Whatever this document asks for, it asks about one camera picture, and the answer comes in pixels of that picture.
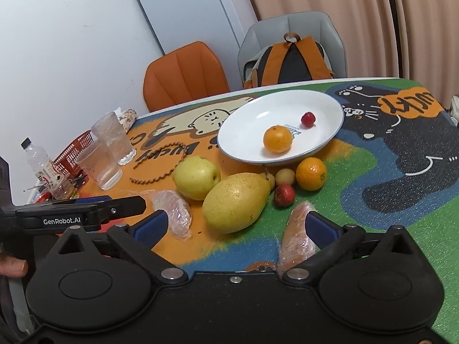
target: plastic cup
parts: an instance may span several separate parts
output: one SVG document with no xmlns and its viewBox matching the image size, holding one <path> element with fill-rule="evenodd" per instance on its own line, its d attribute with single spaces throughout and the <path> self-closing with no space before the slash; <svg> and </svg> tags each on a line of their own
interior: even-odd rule
<svg viewBox="0 0 459 344">
<path fill-rule="evenodd" d="M 135 148 L 114 112 L 105 115 L 94 124 L 91 132 L 98 139 L 104 140 L 119 165 L 128 164 L 134 158 Z"/>
<path fill-rule="evenodd" d="M 122 170 L 103 140 L 96 140 L 76 158 L 76 163 L 102 190 L 112 188 L 121 178 Z"/>
</svg>

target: orange chair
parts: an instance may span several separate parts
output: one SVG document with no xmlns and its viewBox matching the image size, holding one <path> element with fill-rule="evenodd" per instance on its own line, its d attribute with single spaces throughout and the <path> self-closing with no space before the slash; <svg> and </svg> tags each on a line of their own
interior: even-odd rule
<svg viewBox="0 0 459 344">
<path fill-rule="evenodd" d="M 150 111 L 229 91 L 219 59 L 200 41 L 150 63 L 143 89 Z"/>
</svg>

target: triangular hole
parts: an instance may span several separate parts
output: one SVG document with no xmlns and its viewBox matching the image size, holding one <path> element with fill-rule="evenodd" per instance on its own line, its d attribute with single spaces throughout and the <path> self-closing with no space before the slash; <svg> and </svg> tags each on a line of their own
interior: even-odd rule
<svg viewBox="0 0 459 344">
<path fill-rule="evenodd" d="M 66 241 L 65 245 L 59 251 L 60 255 L 74 254 L 76 252 L 83 252 L 84 247 L 77 235 L 71 235 Z"/>
<path fill-rule="evenodd" d="M 394 246 L 392 247 L 392 252 L 395 252 L 398 254 L 405 254 L 405 255 L 412 254 L 411 250 L 409 249 L 402 235 L 396 236 L 394 240 Z"/>
</svg>

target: beige curtain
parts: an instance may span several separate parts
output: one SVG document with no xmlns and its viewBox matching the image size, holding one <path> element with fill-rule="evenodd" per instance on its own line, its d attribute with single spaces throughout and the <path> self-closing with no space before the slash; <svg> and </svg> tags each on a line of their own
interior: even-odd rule
<svg viewBox="0 0 459 344">
<path fill-rule="evenodd" d="M 349 77 L 396 77 L 398 56 L 389 0 L 252 0 L 259 19 L 298 11 L 331 17 Z M 449 107 L 459 93 L 459 0 L 396 0 L 403 74 Z"/>
</svg>

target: chair backrest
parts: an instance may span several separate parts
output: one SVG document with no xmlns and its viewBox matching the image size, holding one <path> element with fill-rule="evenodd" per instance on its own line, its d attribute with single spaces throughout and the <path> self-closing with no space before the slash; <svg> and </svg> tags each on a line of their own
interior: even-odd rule
<svg viewBox="0 0 459 344">
<path fill-rule="evenodd" d="M 150 63 L 143 87 L 150 111 L 229 91 L 219 59 L 200 41 Z"/>
<path fill-rule="evenodd" d="M 287 32 L 297 33 L 301 38 L 312 36 L 324 48 L 334 74 L 337 77 L 347 77 L 343 41 L 330 17 L 318 11 L 305 11 L 261 20 L 249 28 L 237 58 L 243 80 L 245 63 L 263 48 L 283 42 L 284 34 Z"/>
</svg>

